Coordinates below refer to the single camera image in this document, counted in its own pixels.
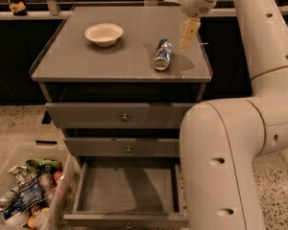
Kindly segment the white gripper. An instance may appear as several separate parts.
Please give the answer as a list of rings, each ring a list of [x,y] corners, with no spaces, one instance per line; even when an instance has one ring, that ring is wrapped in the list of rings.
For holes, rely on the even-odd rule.
[[[163,0],[164,2],[179,3],[181,11],[189,16],[188,19],[182,20],[180,23],[180,47],[188,49],[200,26],[199,17],[206,16],[216,5],[215,2],[208,0]]]

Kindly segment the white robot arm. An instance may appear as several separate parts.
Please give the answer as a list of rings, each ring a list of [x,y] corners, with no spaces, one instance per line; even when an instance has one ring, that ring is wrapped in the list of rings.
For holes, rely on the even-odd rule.
[[[190,47],[217,0],[180,4],[180,46]],[[201,102],[180,126],[190,230],[266,230],[252,172],[257,155],[288,148],[288,20],[275,0],[233,0],[252,95]]]

